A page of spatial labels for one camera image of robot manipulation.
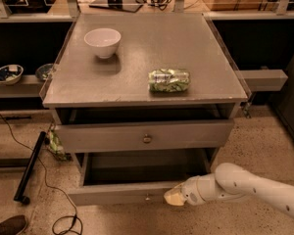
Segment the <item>concrete floor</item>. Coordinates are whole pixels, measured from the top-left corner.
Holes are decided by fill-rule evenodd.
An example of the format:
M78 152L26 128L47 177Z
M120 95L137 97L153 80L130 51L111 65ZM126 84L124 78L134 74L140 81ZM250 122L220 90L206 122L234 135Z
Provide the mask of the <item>concrete floor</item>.
M10 120L15 137L33 147L40 131L51 122L47 111L2 112L6 116L31 119ZM229 140L213 164L231 162L251 172L294 185L294 143L279 119L268 107L252 107L252 118L241 113ZM0 118L0 158L28 158L31 151L17 144ZM49 185L68 191L79 184L79 172L72 162L59 162L42 147L40 159L47 167ZM65 195L47 188L44 168L37 162L25 195L30 204L23 206L13 198L22 178L21 169L0 169L0 221L25 214L29 226L24 234L52 234L53 223L61 216L74 214ZM250 198L242 203L210 202L204 206L181 208L165 204L78 207L83 234L294 234L294 219L271 206ZM67 228L61 223L58 228Z

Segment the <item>drawer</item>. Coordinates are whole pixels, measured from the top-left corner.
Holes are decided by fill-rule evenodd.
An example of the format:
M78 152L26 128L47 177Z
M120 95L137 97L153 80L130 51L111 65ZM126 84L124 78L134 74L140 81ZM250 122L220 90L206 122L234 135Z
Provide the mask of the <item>drawer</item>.
M70 153L214 148L225 144L232 119L58 125Z
M162 203L164 194L195 175L207 174L205 149L85 154L77 206Z

